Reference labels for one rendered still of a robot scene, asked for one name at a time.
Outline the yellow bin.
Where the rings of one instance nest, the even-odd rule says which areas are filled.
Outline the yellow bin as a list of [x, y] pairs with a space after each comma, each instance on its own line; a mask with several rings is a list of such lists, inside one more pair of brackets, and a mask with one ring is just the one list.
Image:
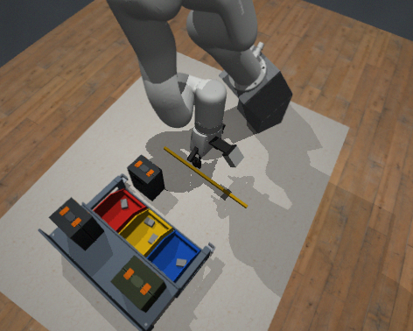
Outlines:
[[[152, 216], [153, 215], [153, 216]], [[153, 227], [144, 223], [146, 217], [155, 221]], [[157, 219], [156, 219], [157, 218]], [[162, 224], [162, 223], [163, 224]], [[166, 228], [167, 227], [167, 228]], [[136, 215], [120, 232], [128, 242], [130, 242], [137, 250], [147, 257], [153, 249], [172, 232], [171, 226], [156, 215], [153, 211], [146, 209], [142, 213]], [[156, 241], [151, 245], [148, 240], [155, 234], [158, 236]], [[150, 246], [150, 247], [149, 247]]]

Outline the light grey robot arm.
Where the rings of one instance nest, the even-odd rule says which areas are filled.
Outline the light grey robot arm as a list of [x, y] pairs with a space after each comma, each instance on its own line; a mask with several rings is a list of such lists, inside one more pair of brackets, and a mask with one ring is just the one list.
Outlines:
[[177, 16], [181, 6], [192, 10], [186, 20], [191, 40], [231, 74], [234, 88], [250, 91], [263, 82], [264, 43], [253, 51], [258, 26], [252, 0], [106, 1], [136, 53], [150, 105], [168, 126], [188, 125], [194, 105], [196, 129], [214, 134], [222, 127], [227, 98], [220, 81], [177, 73], [176, 42], [167, 21]]

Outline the dark grey shelf rack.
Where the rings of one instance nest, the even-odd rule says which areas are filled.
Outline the dark grey shelf rack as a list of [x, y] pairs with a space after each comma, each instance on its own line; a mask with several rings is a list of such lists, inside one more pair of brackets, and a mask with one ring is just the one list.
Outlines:
[[[209, 243], [204, 249], [201, 249], [197, 244], [191, 241], [126, 188], [124, 183], [127, 180], [128, 177], [125, 174], [121, 174], [104, 187], [87, 205], [84, 202], [81, 203], [104, 230], [96, 241], [94, 241], [86, 250], [83, 250], [79, 245], [73, 242], [59, 227], [49, 235], [50, 238], [48, 238], [41, 229], [38, 229], [38, 232], [134, 327], [139, 331], [151, 331], [154, 328], [154, 326], [151, 325], [154, 320], [161, 314], [173, 297], [177, 298], [183, 292], [202, 265], [207, 261], [210, 252], [212, 253], [215, 247], [213, 244]], [[182, 236], [201, 250], [200, 254], [193, 260], [176, 283], [168, 278], [156, 267], [156, 265], [142, 255], [134, 246], [119, 235], [93, 211], [93, 209], [116, 187], [118, 188], [116, 191], [121, 189], [128, 191], [136, 199], [142, 202], [147, 209], [149, 208], [161, 219], [167, 222], [173, 228], [173, 231], [177, 230]], [[124, 265], [133, 258], [133, 256], [137, 256], [141, 259], [166, 284], [166, 289], [147, 313], [141, 311], [137, 306], [130, 302], [121, 291], [111, 283], [111, 280], [117, 272], [119, 272]], [[136, 323], [139, 323], [140, 327]]]

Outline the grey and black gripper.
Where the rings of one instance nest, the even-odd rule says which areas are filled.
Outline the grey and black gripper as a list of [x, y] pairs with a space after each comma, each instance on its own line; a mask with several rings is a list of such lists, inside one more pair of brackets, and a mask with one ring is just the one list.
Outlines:
[[[213, 146], [209, 144], [209, 142], [216, 136], [221, 139], [221, 135], [223, 134], [223, 130], [225, 128], [225, 124], [222, 124], [223, 127], [214, 133], [214, 134], [204, 134], [198, 131], [194, 125], [191, 135], [191, 142], [190, 142], [190, 150], [192, 151], [188, 156], [187, 160], [192, 162], [192, 165], [195, 167], [201, 168], [201, 158], [204, 157], [212, 148]], [[199, 158], [195, 157], [198, 154]], [[193, 163], [195, 162], [195, 163]]]

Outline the yellow bar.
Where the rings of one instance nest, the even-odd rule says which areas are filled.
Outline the yellow bar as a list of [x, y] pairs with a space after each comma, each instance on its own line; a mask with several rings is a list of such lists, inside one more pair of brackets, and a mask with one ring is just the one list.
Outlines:
[[184, 159], [182, 159], [179, 155], [177, 155], [176, 153], [174, 153], [173, 151], [171, 151], [170, 149], [168, 149], [166, 146], [164, 147], [164, 150], [169, 152], [173, 157], [175, 157], [176, 159], [178, 159], [180, 162], [182, 162], [183, 164], [185, 164], [186, 166], [188, 166], [189, 168], [191, 168], [193, 171], [195, 171], [198, 175], [200, 175], [202, 178], [204, 178], [205, 180], [207, 180], [208, 182], [210, 182], [211, 184], [213, 184], [215, 187], [219, 188], [224, 194], [228, 195], [230, 198], [232, 198], [233, 200], [235, 200], [236, 202], [238, 202], [239, 204], [241, 204], [243, 207], [247, 208], [247, 204], [244, 203], [243, 201], [241, 201], [240, 199], [238, 199], [237, 197], [235, 197], [233, 194], [231, 194], [228, 190], [226, 190], [225, 188], [221, 187], [219, 184], [217, 184], [216, 182], [214, 182], [213, 180], [211, 180], [210, 178], [208, 178], [204, 173], [202, 173], [201, 171], [199, 171], [198, 169], [196, 169], [194, 166], [192, 166], [191, 164], [189, 164], [188, 162], [186, 162]]

